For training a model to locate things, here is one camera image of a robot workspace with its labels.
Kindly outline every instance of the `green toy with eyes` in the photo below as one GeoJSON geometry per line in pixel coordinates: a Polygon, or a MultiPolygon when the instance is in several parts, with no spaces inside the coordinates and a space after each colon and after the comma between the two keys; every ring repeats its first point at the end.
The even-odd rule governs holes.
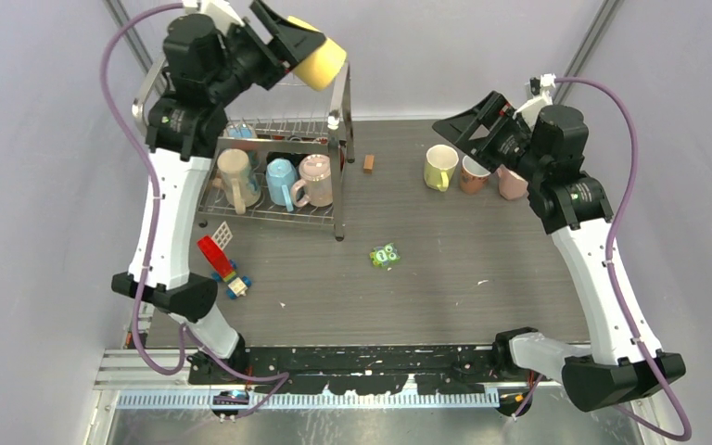
{"type": "Polygon", "coordinates": [[[370,252],[370,260],[375,267],[388,267],[400,260],[400,253],[394,247],[394,243],[374,248],[370,252]]]}

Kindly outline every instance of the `light green mug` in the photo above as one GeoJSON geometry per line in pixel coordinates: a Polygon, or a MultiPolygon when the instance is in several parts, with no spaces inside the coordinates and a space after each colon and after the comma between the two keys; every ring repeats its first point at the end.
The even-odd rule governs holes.
{"type": "Polygon", "coordinates": [[[427,151],[425,162],[425,184],[428,187],[445,192],[454,175],[454,169],[460,162],[457,150],[450,146],[432,146],[427,151]]]}

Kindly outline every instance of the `blue cup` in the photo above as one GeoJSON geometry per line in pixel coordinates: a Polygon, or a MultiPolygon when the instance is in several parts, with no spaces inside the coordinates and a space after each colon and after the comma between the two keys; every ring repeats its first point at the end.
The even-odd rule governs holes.
{"type": "MultiPolygon", "coordinates": [[[[233,137],[234,139],[255,139],[258,135],[255,130],[245,123],[233,124],[230,123],[227,126],[228,137],[233,137]]],[[[249,156],[249,165],[252,170],[258,168],[261,165],[261,160],[258,159],[258,152],[255,150],[245,150],[247,156],[249,156]]]]}
{"type": "Polygon", "coordinates": [[[293,201],[290,199],[290,187],[299,179],[296,169],[289,160],[278,158],[266,167],[266,184],[269,186],[269,197],[278,206],[285,206],[287,211],[293,211],[293,201]]]}

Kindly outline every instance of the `yellow cup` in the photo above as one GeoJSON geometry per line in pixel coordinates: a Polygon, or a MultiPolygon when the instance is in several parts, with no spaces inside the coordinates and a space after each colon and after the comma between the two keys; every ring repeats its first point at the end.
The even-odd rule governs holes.
{"type": "Polygon", "coordinates": [[[457,150],[450,146],[432,146],[427,151],[425,162],[425,184],[428,187],[445,192],[454,175],[454,169],[460,162],[457,150]]]}
{"type": "MultiPolygon", "coordinates": [[[[288,17],[287,21],[301,28],[318,31],[311,24],[293,16],[288,17]]],[[[299,63],[293,73],[313,90],[322,91],[337,77],[347,56],[342,47],[326,37],[325,43],[299,63]]]]}

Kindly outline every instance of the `white wall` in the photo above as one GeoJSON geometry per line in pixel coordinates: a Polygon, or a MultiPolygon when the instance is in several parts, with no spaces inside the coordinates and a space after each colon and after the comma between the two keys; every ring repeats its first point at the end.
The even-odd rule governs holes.
{"type": "MultiPolygon", "coordinates": [[[[624,2],[583,77],[614,87],[637,123],[640,174],[618,240],[651,327],[686,361],[674,388],[693,443],[712,444],[712,3],[624,2]]],[[[567,104],[585,113],[586,168],[617,208],[628,174],[625,125],[587,87],[567,104]]],[[[672,417],[666,425],[680,428],[672,417]]]]}
{"type": "MultiPolygon", "coordinates": [[[[99,93],[114,32],[101,2],[0,1],[0,444],[81,443],[102,351],[123,339],[130,302],[109,283],[146,176],[99,93]]],[[[125,47],[113,65],[128,109],[140,71],[125,47]]]]}
{"type": "MultiPolygon", "coordinates": [[[[124,2],[131,16],[167,3],[124,2]]],[[[249,3],[231,2],[241,16],[253,17],[249,3]]],[[[394,118],[459,113],[493,89],[512,100],[524,99],[522,88],[528,78],[566,69],[601,2],[267,0],[266,4],[283,16],[308,21],[349,51],[354,116],[394,118]]],[[[169,13],[139,27],[152,54],[161,52],[173,17],[169,13]]],[[[253,24],[262,29],[256,19],[253,24]]],[[[276,113],[271,104],[280,96],[269,95],[268,101],[260,97],[242,95],[228,111],[233,116],[276,113]]]]}

